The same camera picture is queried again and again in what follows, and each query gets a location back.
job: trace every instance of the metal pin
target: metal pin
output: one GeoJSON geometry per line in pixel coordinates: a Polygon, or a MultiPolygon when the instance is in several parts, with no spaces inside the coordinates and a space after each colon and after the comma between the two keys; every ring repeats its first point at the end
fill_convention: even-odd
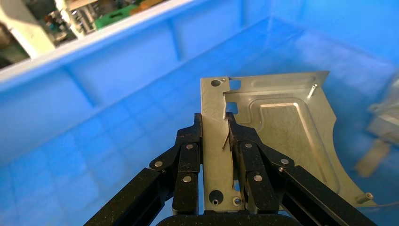
{"type": "Polygon", "coordinates": [[[314,91],[316,90],[316,88],[317,88],[317,84],[314,84],[314,85],[312,86],[311,90],[309,91],[308,98],[311,98],[311,96],[313,96],[314,91]]]}
{"type": "Polygon", "coordinates": [[[366,193],[356,197],[356,202],[359,204],[363,204],[369,200],[372,200],[373,198],[374,198],[373,194],[371,194],[370,192],[366,192],[366,193]]]}
{"type": "Polygon", "coordinates": [[[155,162],[155,166],[156,167],[160,167],[160,166],[162,166],[162,164],[163,164],[163,162],[161,162],[161,161],[157,161],[157,162],[155,162]]]}

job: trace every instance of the metal tab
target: metal tab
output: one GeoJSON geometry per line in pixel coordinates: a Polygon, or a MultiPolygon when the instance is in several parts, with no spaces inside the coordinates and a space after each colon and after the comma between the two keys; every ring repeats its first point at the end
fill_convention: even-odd
{"type": "MultiPolygon", "coordinates": [[[[201,79],[205,210],[243,210],[243,205],[237,206],[232,202],[234,198],[241,198],[241,195],[234,190],[233,161],[224,99],[227,91],[230,91],[227,77],[201,79]],[[219,199],[210,198],[212,191],[220,191],[223,196],[219,199]]],[[[220,192],[213,192],[212,195],[220,196],[220,192]]]]}

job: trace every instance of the black metal arm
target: black metal arm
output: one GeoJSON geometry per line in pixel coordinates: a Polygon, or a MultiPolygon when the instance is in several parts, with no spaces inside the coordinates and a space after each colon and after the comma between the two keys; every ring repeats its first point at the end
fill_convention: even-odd
{"type": "Polygon", "coordinates": [[[177,132],[175,145],[151,161],[86,226],[148,226],[165,201],[173,214],[159,226],[374,226],[375,224],[294,160],[264,145],[253,128],[227,113],[230,147],[245,210],[198,215],[202,120],[177,132]],[[282,206],[293,218],[277,214],[282,206]]]}

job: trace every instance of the metal part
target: metal part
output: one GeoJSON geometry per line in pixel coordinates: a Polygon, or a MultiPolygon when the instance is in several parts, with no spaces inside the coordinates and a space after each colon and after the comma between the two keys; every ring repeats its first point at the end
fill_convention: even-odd
{"type": "Polygon", "coordinates": [[[365,154],[355,167],[353,167],[359,176],[367,178],[371,176],[378,168],[380,163],[388,156],[391,150],[391,144],[383,140],[374,140],[373,147],[371,147],[367,154],[365,154]]]}
{"type": "Polygon", "coordinates": [[[186,182],[186,183],[188,183],[188,182],[191,181],[191,177],[190,177],[190,176],[185,176],[185,177],[183,178],[183,181],[186,182]]]}
{"type": "Polygon", "coordinates": [[[312,88],[311,88],[311,90],[309,91],[309,94],[308,94],[308,98],[311,98],[311,96],[313,96],[314,91],[316,90],[316,88],[317,88],[317,84],[312,85],[312,88]]]}
{"type": "Polygon", "coordinates": [[[262,181],[262,176],[260,176],[260,175],[255,175],[255,176],[254,176],[254,180],[255,180],[255,181],[262,181]]]}
{"type": "Polygon", "coordinates": [[[235,197],[233,199],[233,205],[235,205],[235,206],[241,205],[241,199],[239,197],[235,197]]]}
{"type": "Polygon", "coordinates": [[[399,73],[393,80],[385,100],[370,107],[375,118],[368,130],[381,140],[399,145],[399,73]]]}
{"type": "Polygon", "coordinates": [[[154,165],[156,166],[156,167],[161,167],[162,166],[162,162],[161,161],[157,161],[154,165]]]}
{"type": "MultiPolygon", "coordinates": [[[[350,204],[375,206],[373,201],[356,202],[355,197],[363,192],[346,174],[336,156],[333,144],[336,117],[320,88],[327,75],[328,72],[315,72],[230,78],[241,81],[240,89],[226,91],[227,87],[212,87],[218,92],[213,92],[209,101],[219,103],[218,111],[221,111],[222,101],[236,102],[237,123],[255,128],[265,145],[295,159],[296,164],[350,204]]],[[[221,79],[207,78],[206,83],[221,79]]],[[[202,88],[202,95],[210,90],[202,88]]]]}
{"type": "Polygon", "coordinates": [[[243,205],[232,202],[219,202],[214,205],[208,199],[214,190],[220,191],[224,199],[241,198],[240,192],[233,187],[233,160],[230,151],[229,125],[226,119],[226,101],[224,92],[230,91],[227,77],[201,79],[201,114],[204,173],[204,209],[213,211],[243,210],[243,205]]]}
{"type": "Polygon", "coordinates": [[[357,201],[359,204],[362,204],[362,203],[365,203],[365,202],[367,202],[367,201],[372,200],[373,198],[374,198],[373,195],[372,195],[370,192],[367,192],[367,193],[364,193],[364,194],[362,194],[362,195],[356,197],[356,201],[357,201]]]}
{"type": "Polygon", "coordinates": [[[282,160],[281,160],[281,163],[283,163],[283,164],[288,164],[289,161],[288,161],[287,159],[282,159],[282,160]]]}

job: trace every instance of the round hole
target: round hole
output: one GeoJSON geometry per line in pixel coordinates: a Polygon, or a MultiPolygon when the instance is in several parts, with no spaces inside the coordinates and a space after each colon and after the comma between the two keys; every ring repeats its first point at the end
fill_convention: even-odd
{"type": "Polygon", "coordinates": [[[239,197],[233,198],[233,205],[240,206],[241,205],[241,199],[239,197]]]}
{"type": "Polygon", "coordinates": [[[219,190],[213,190],[209,193],[209,201],[214,205],[219,205],[223,202],[223,193],[219,190]]]}
{"type": "Polygon", "coordinates": [[[220,81],[219,80],[213,80],[212,82],[211,82],[211,85],[212,86],[219,86],[220,85],[220,81]]]}

